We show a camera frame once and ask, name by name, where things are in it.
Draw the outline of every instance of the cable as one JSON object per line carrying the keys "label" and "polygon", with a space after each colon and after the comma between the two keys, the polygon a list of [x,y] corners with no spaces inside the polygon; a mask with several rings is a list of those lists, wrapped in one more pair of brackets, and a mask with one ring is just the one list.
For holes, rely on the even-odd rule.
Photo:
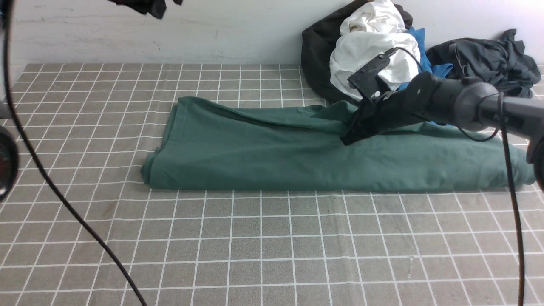
{"label": "cable", "polygon": [[514,185],[514,176],[512,174],[512,161],[510,159],[510,148],[508,147],[508,135],[506,134],[506,122],[504,120],[504,93],[498,97],[499,119],[501,135],[503,137],[504,159],[506,161],[506,174],[508,176],[508,189],[512,200],[514,210],[514,219],[516,222],[517,251],[520,258],[520,288],[518,292],[517,304],[523,306],[525,296],[525,254],[523,251],[523,232],[521,228],[520,209],[517,205],[516,187]]}
{"label": "cable", "polygon": [[3,70],[4,70],[4,87],[5,87],[5,94],[6,94],[6,100],[8,103],[9,110],[11,111],[12,120],[15,123],[15,126],[17,127],[17,130],[19,134],[21,135],[21,138],[27,147],[28,151],[30,152],[30,155],[32,156],[32,160],[34,160],[34,163],[36,163],[36,166],[38,167],[38,170],[40,171],[41,176],[44,177],[44,180],[47,182],[51,190],[57,195],[59,200],[63,203],[63,205],[70,211],[70,213],[74,216],[76,220],[89,232],[89,234],[100,244],[100,246],[108,253],[108,255],[113,259],[115,264],[117,264],[117,267],[121,270],[125,278],[127,279],[128,283],[130,284],[132,290],[134,290],[134,293],[136,293],[136,296],[138,297],[138,300],[140,300],[140,303],[142,306],[147,306],[143,296],[141,295],[140,291],[136,287],[134,281],[128,274],[127,270],[123,267],[117,256],[113,253],[113,251],[106,245],[104,240],[100,238],[100,236],[91,228],[91,226],[83,220],[83,218],[77,213],[77,211],[70,205],[70,203],[64,198],[63,194],[58,190],[58,188],[55,186],[55,183],[51,180],[49,175],[47,175],[47,171],[44,168],[44,165],[41,163],[40,159],[38,158],[36,151],[32,147],[32,144],[30,143],[26,133],[24,132],[24,129],[21,125],[21,121],[19,120],[19,117],[17,116],[17,113],[15,112],[15,106],[13,103],[13,98],[11,97],[11,84],[10,84],[10,77],[9,77],[9,39],[10,39],[10,31],[11,31],[11,13],[13,12],[13,2],[14,0],[4,0],[2,12],[4,13],[4,46],[3,46]]}
{"label": "cable", "polygon": [[[403,50],[404,52],[408,53],[413,58],[413,60],[416,61],[419,68],[423,70],[423,67],[422,67],[421,63],[416,59],[416,57],[412,53],[410,53],[408,50],[406,50],[406,49],[404,49],[402,47],[397,47],[396,49]],[[512,209],[514,210],[514,219],[515,219],[515,222],[516,222],[517,251],[518,251],[518,257],[520,258],[520,287],[518,289],[517,304],[518,304],[518,306],[523,306],[523,300],[524,300],[524,297],[525,297],[525,253],[524,253],[524,250],[523,250],[523,231],[522,231],[522,227],[521,227],[520,208],[518,207],[518,204],[517,204],[516,186],[514,184],[514,175],[512,174],[512,160],[510,159],[510,148],[508,147],[508,134],[506,133],[506,122],[505,122],[505,119],[504,119],[504,93],[501,92],[501,93],[496,93],[496,94],[492,94],[492,95],[483,97],[480,100],[480,103],[482,103],[484,99],[486,99],[486,98],[488,98],[490,96],[494,96],[494,95],[498,95],[497,102],[498,102],[498,111],[499,111],[499,120],[500,120],[500,130],[501,130],[501,135],[502,135],[502,138],[503,138],[504,159],[505,159],[505,162],[506,162],[506,175],[508,176],[508,190],[510,191],[510,199],[512,201]],[[483,138],[483,139],[478,139],[478,138],[474,138],[474,137],[470,136],[463,129],[461,129],[459,127],[458,127],[458,129],[467,138],[469,138],[469,139],[471,139],[473,141],[476,141],[476,142],[490,141],[499,132],[499,129],[496,128],[495,131],[493,132],[493,134],[491,134],[491,136],[489,136],[487,138]]]}
{"label": "cable", "polygon": [[[492,97],[492,96],[496,96],[496,95],[499,95],[499,94],[500,94],[500,93],[496,93],[496,94],[492,94],[492,95],[485,96],[485,97],[481,98],[481,100],[480,100],[480,102],[478,103],[478,105],[476,105],[476,109],[478,109],[478,107],[480,106],[480,104],[481,104],[482,102],[484,102],[484,100],[485,100],[486,98],[489,98],[489,97]],[[465,135],[468,139],[473,140],[473,141],[475,141],[475,142],[487,142],[487,141],[490,141],[490,140],[492,140],[493,138],[495,138],[495,136],[496,136],[496,135],[498,134],[498,132],[499,132],[499,129],[496,128],[495,131],[493,132],[493,134],[491,134],[491,136],[489,136],[489,137],[486,137],[486,138],[474,138],[474,137],[470,136],[465,130],[463,130],[462,128],[460,128],[458,124],[456,124],[456,126],[457,126],[457,128],[459,129],[459,131],[461,131],[461,133],[462,133],[463,135]]]}
{"label": "cable", "polygon": [[417,66],[421,69],[421,71],[425,71],[425,68],[423,68],[423,65],[417,60],[417,58],[410,51],[408,51],[408,50],[406,50],[406,49],[404,49],[402,47],[395,47],[395,49],[402,50],[402,51],[408,53],[408,55],[410,55],[413,58],[413,60],[416,61]]}
{"label": "cable", "polygon": [[460,127],[457,127],[459,129],[459,131],[461,131],[461,133],[463,135],[465,135],[468,139],[470,140],[473,140],[475,142],[488,142],[490,140],[492,140],[493,138],[495,138],[495,136],[499,133],[499,129],[496,128],[495,131],[493,132],[493,134],[491,134],[491,136],[487,137],[487,138],[482,138],[482,139],[478,139],[478,138],[474,138],[472,136],[470,136],[467,132],[465,132],[465,130],[463,130],[462,128]]}

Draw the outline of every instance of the white cloth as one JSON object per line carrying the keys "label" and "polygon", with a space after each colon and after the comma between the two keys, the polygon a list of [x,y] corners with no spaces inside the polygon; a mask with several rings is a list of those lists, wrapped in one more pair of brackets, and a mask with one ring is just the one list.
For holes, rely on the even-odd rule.
{"label": "white cloth", "polygon": [[[404,31],[404,21],[390,0],[375,0],[360,7],[340,26],[342,36],[330,59],[331,83],[341,92],[360,100],[362,97],[357,89],[350,88],[348,77],[378,54],[403,47],[420,60],[416,39],[402,33]],[[390,61],[378,75],[391,90],[411,81],[419,73],[417,63],[402,50]]]}
{"label": "white cloth", "polygon": [[340,25],[340,35],[350,32],[402,33],[404,20],[390,0],[368,2]]}

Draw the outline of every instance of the white wall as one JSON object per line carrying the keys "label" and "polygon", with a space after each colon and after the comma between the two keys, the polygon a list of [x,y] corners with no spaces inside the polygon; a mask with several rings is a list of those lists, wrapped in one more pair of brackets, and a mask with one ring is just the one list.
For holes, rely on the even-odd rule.
{"label": "white wall", "polygon": [[[106,0],[19,0],[12,63],[298,63],[300,33],[349,0],[166,0],[163,20]],[[518,29],[544,63],[543,0],[396,0],[427,47]]]}

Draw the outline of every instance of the dark gray cloth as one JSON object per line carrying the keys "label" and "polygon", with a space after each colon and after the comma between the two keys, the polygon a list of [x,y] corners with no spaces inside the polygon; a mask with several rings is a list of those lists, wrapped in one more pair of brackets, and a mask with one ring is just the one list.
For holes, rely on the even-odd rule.
{"label": "dark gray cloth", "polygon": [[[125,5],[140,14],[149,14],[157,19],[162,19],[166,12],[164,0],[108,0],[117,5]],[[174,3],[181,5],[183,0],[174,0]]]}
{"label": "dark gray cloth", "polygon": [[530,88],[540,81],[535,60],[525,55],[525,44],[516,41],[515,29],[500,40],[462,38],[444,42],[427,51],[432,65],[451,63],[449,78],[477,76],[507,96],[531,97]]}
{"label": "dark gray cloth", "polygon": [[[368,3],[367,0],[355,0],[329,16],[314,23],[302,32],[301,67],[308,85],[329,103],[348,101],[359,105],[350,96],[345,95],[331,84],[330,60],[332,51],[336,48],[336,41],[340,38],[340,25],[351,16],[358,8]],[[412,27],[412,16],[401,5],[395,4],[404,20],[406,29]],[[376,87],[376,91],[388,91],[389,87],[384,83]]]}

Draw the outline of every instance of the blue cloth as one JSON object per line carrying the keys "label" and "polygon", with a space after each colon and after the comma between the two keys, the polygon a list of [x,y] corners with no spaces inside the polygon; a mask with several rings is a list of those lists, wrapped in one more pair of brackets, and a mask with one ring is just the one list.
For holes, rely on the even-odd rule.
{"label": "blue cloth", "polygon": [[[451,64],[444,64],[444,65],[438,65],[438,66],[431,66],[431,62],[427,58],[427,55],[425,54],[425,29],[419,29],[415,30],[414,28],[409,29],[406,31],[406,33],[411,34],[417,41],[417,47],[419,49],[419,53],[421,54],[421,59],[419,62],[421,63],[421,66],[425,68],[425,71],[431,72],[437,77],[445,78],[448,73],[453,69],[453,65]],[[408,87],[408,83],[402,84],[398,90],[406,89]]]}

